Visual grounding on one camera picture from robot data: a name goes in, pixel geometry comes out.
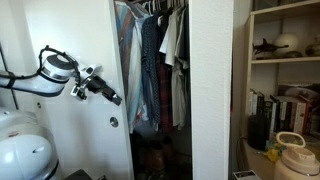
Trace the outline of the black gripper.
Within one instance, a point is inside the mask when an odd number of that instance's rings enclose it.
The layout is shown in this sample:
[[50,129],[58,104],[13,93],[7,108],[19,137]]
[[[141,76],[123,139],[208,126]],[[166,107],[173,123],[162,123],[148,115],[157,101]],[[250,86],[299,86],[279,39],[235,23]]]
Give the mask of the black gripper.
[[87,89],[93,93],[101,92],[104,97],[111,100],[117,106],[121,104],[122,98],[98,75],[91,77],[87,84]]

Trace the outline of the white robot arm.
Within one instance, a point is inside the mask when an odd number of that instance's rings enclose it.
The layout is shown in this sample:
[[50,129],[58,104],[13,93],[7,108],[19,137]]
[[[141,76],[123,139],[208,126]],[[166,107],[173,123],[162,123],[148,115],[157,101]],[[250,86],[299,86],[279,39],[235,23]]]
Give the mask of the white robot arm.
[[12,72],[1,72],[2,88],[29,92],[43,97],[55,97],[62,93],[65,84],[74,78],[76,85],[70,95],[83,101],[87,99],[86,91],[101,93],[107,100],[117,106],[122,99],[96,74],[98,65],[83,66],[76,62],[67,62],[62,55],[49,55],[40,70],[30,77],[14,75]]

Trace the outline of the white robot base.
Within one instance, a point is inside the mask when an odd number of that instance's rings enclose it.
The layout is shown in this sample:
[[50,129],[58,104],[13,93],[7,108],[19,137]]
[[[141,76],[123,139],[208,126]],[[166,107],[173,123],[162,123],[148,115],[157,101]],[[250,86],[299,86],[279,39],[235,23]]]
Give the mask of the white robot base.
[[0,108],[0,180],[61,180],[51,132],[32,112]]

